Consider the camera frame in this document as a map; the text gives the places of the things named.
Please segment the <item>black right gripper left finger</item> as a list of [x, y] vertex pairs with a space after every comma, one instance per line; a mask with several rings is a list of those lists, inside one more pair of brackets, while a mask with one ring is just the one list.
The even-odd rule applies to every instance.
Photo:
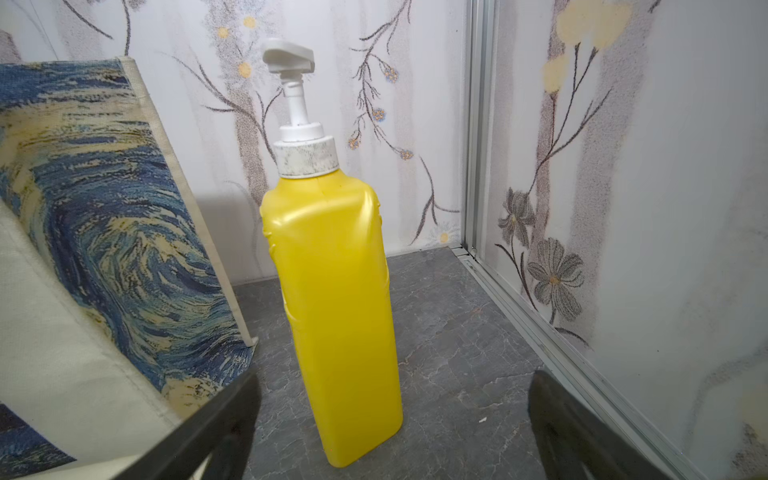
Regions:
[[240, 479], [261, 406], [257, 372], [247, 370], [159, 444], [117, 475], [119, 479]]

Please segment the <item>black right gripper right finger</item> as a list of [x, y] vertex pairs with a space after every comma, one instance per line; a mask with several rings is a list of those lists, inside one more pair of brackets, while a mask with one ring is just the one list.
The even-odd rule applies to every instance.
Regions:
[[528, 414], [549, 479], [666, 479], [545, 370], [534, 372]]

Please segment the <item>cream canvas starry-night shopping bag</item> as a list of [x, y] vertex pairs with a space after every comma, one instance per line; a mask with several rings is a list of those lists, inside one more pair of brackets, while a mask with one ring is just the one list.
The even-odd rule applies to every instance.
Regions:
[[138, 456], [253, 342], [134, 60], [1, 68], [1, 475]]

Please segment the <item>yellow pump dish soap bottle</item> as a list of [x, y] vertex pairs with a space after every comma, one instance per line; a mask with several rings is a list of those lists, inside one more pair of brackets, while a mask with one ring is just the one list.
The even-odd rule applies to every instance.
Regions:
[[273, 144], [279, 174], [260, 207], [303, 382], [328, 462], [344, 468], [402, 426], [390, 275], [380, 203], [345, 174], [335, 140], [307, 113], [313, 52], [270, 39], [290, 121]]

